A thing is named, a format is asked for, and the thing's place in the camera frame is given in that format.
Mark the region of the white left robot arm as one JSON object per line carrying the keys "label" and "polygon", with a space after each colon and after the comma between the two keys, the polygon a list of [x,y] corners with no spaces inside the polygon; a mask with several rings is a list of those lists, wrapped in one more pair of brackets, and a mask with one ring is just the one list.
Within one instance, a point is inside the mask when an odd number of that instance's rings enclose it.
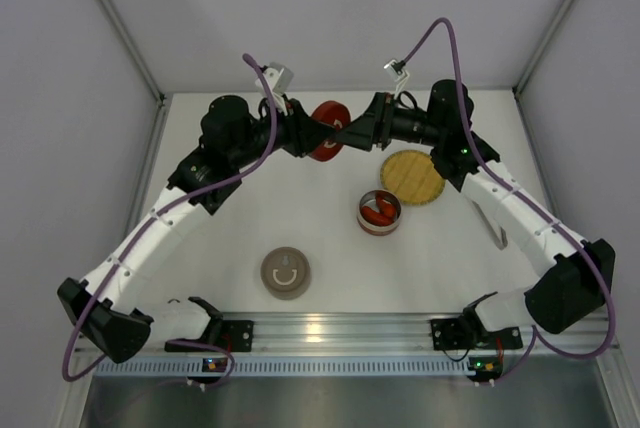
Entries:
{"label": "white left robot arm", "polygon": [[197,147],[177,166],[159,198],[104,262],[80,280],[62,282],[57,296],[74,325],[114,363],[149,345],[203,351],[221,336],[223,315],[199,296],[144,309],[139,296],[170,254],[207,222],[243,178],[279,149],[294,157],[328,161],[334,135],[351,121],[335,101],[307,114],[296,99],[263,98],[253,116],[237,95],[214,99],[200,122]]}

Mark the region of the steel food tongs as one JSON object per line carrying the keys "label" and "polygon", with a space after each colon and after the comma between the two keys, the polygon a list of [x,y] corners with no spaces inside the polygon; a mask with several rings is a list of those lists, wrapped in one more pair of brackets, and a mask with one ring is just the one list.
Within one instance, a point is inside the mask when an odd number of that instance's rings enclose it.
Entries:
{"label": "steel food tongs", "polygon": [[495,221],[492,221],[480,207],[480,205],[474,201],[471,202],[474,210],[482,221],[486,228],[490,239],[493,241],[498,250],[505,250],[508,246],[508,238],[506,231],[499,226]]}

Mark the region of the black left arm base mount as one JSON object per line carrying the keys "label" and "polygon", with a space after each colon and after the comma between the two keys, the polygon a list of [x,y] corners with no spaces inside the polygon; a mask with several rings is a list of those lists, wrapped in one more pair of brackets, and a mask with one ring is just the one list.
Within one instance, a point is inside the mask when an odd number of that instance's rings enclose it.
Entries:
{"label": "black left arm base mount", "polygon": [[166,352],[212,352],[214,347],[227,352],[252,351],[254,322],[252,320],[214,319],[196,339],[167,341]]}

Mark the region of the taupe round lid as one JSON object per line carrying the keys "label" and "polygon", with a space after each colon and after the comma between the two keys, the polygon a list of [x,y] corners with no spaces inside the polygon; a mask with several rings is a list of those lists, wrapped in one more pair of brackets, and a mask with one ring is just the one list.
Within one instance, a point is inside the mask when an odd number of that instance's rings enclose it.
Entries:
{"label": "taupe round lid", "polygon": [[279,247],[269,252],[260,266],[261,281],[276,299],[293,300],[302,296],[311,283],[308,258],[293,247]]}

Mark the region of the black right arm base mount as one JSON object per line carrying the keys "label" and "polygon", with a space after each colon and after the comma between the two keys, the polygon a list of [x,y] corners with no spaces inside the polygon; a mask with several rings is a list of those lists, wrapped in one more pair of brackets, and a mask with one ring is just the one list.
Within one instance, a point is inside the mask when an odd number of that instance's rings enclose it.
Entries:
{"label": "black right arm base mount", "polygon": [[520,330],[516,327],[487,332],[462,316],[435,318],[429,324],[436,351],[518,350],[524,347]]}

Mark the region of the red sausage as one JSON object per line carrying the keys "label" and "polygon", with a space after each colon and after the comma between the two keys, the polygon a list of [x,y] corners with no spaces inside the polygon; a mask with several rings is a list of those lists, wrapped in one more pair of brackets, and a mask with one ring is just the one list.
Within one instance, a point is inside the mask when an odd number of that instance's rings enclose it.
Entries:
{"label": "red sausage", "polygon": [[394,223],[394,220],[386,218],[370,206],[363,206],[360,209],[360,215],[367,223],[378,227],[385,227]]}

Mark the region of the red chicken wing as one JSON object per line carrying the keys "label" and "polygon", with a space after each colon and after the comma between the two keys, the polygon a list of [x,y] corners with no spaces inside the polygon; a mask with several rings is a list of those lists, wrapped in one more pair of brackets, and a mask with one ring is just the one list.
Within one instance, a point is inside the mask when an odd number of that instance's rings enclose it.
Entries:
{"label": "red chicken wing", "polygon": [[377,205],[378,211],[382,215],[384,215],[386,218],[389,218],[391,220],[394,220],[396,218],[396,214],[397,214],[396,207],[385,198],[377,197],[376,205]]}

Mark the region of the taupe steel lunch bowl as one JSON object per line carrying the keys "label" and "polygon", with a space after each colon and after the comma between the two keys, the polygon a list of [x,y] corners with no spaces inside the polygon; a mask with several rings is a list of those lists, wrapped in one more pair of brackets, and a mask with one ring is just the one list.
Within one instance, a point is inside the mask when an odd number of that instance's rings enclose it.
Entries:
{"label": "taupe steel lunch bowl", "polygon": [[311,284],[311,272],[306,269],[272,268],[261,273],[265,289],[276,299],[289,301],[304,295]]}

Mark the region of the red steel lunch bowl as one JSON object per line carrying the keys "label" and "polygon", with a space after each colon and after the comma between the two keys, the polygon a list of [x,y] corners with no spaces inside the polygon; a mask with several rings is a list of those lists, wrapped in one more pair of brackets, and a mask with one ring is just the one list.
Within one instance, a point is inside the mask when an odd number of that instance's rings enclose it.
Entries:
{"label": "red steel lunch bowl", "polygon": [[401,223],[402,207],[391,192],[377,189],[366,192],[359,200],[356,211],[358,225],[373,236],[387,236]]}

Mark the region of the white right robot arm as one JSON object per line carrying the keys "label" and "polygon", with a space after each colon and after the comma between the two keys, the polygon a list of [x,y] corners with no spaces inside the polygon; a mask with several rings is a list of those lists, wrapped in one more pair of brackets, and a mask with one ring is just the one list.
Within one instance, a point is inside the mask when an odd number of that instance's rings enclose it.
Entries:
{"label": "white right robot arm", "polygon": [[457,322],[466,344],[522,326],[560,334],[604,307],[610,324],[602,345],[608,347],[615,332],[613,247],[603,239],[587,241],[532,199],[497,151],[472,132],[473,109],[467,89],[451,79],[433,85],[424,109],[377,93],[336,140],[363,151],[393,140],[430,147],[440,177],[505,230],[529,261],[538,276],[532,286],[490,293],[463,309]]}

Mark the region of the red round lid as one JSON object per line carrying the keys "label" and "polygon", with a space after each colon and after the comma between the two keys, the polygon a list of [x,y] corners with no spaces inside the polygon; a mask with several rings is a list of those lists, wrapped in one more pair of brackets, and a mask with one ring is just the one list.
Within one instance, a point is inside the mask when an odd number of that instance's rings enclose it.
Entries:
{"label": "red round lid", "polygon": [[[344,104],[333,100],[321,103],[314,110],[312,118],[332,126],[337,131],[342,130],[345,125],[351,122],[348,108]],[[328,162],[336,157],[342,148],[343,145],[341,143],[327,139],[310,154],[310,157],[318,162]]]}

